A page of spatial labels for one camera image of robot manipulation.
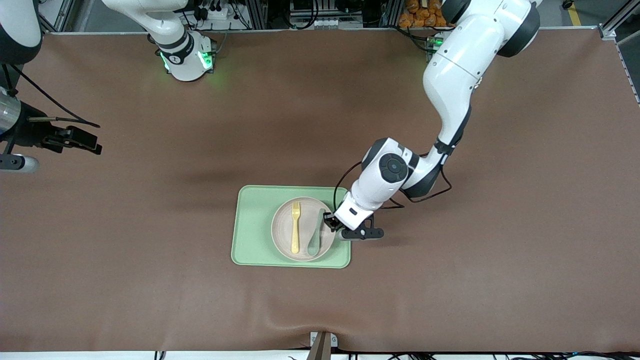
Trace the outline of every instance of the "yellow fork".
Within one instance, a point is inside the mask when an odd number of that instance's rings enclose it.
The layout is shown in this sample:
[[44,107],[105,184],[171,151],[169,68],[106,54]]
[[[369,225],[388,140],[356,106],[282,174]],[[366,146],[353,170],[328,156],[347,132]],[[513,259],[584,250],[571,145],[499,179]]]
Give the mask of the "yellow fork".
[[291,252],[300,252],[300,237],[298,236],[298,219],[300,218],[300,203],[294,201],[291,206],[291,216],[293,217],[293,233],[291,234]]

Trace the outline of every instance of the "plate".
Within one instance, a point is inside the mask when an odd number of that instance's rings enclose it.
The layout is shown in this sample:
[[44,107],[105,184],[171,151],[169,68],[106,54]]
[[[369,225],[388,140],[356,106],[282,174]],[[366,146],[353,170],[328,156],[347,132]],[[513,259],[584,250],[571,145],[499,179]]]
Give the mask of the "plate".
[[[291,234],[293,231],[291,207],[294,201],[300,202],[300,218],[298,219],[300,251],[297,254],[291,252]],[[311,256],[307,252],[311,236],[316,230],[320,209],[323,209],[324,212],[329,212],[327,205],[312,197],[297,197],[285,202],[278,208],[271,222],[271,237],[282,255],[295,261],[312,261],[326,254],[333,244],[335,234],[331,232],[331,229],[325,223],[322,224],[320,229],[320,251],[315,256]]]

